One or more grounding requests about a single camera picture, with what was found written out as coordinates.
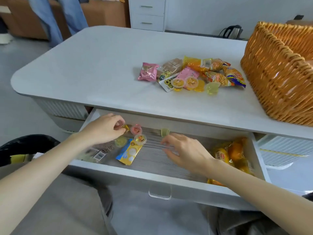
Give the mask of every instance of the hand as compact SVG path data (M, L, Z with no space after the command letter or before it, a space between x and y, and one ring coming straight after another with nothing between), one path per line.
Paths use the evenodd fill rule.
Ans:
M80 134L84 135L92 145L105 143L123 135L126 131L122 128L124 124L125 120L122 116L110 113L90 122Z
M168 157L178 166L191 172L208 176L208 166L216 161L201 143L185 135L172 133L162 139L161 144L172 145L179 155L164 149Z

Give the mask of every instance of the open drawer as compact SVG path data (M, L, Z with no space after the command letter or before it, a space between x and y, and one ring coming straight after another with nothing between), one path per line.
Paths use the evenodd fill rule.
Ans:
M85 121L82 129L100 115L110 111L94 109ZM248 142L244 148L245 157L254 168L256 177L270 182L254 135L249 132L225 129L215 126L200 125L191 122L179 122L173 119L142 116L130 113L119 113L127 124L139 123L144 128L154 129L155 137L149 138L130 166L123 165L115 158L104 164L73 160L68 172L100 180L107 185L120 185L129 189L147 192L149 196L169 200L170 198L186 199L194 202L238 210L256 210L251 204L230 189L206 183L207 178L192 175L185 169L172 163L162 152L157 143L161 128L171 132L186 134L198 139L205 147L206 143L233 140L245 136Z

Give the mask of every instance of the gray floor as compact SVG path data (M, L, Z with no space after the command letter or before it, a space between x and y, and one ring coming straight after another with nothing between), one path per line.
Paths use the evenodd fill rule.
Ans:
M0 46L0 145L27 134L41 133L63 141L61 131L29 97L18 95L10 85L12 74L49 50L42 41L14 39ZM313 157L300 159L286 170L269 170L273 184L297 194L313 190ZM119 234L209 234L206 208L177 199L150 198L147 193L112 187L113 226Z

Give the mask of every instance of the pink snack package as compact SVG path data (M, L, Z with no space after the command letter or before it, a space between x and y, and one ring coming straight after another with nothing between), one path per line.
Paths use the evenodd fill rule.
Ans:
M192 70L190 67L185 67L179 74L176 78L180 78L184 81L186 81L186 79L188 77L195 77L195 78L198 78L199 76L199 73Z
M156 81L158 64L142 63L142 68L138 80Z

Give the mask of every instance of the forearm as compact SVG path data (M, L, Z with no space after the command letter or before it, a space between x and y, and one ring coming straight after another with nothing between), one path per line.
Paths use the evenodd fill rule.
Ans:
M89 142L80 134L0 180L0 228L10 234L48 186Z
M213 179L250 202L289 234L312 233L312 202L220 160L215 161L214 166L208 166L210 169L216 175Z

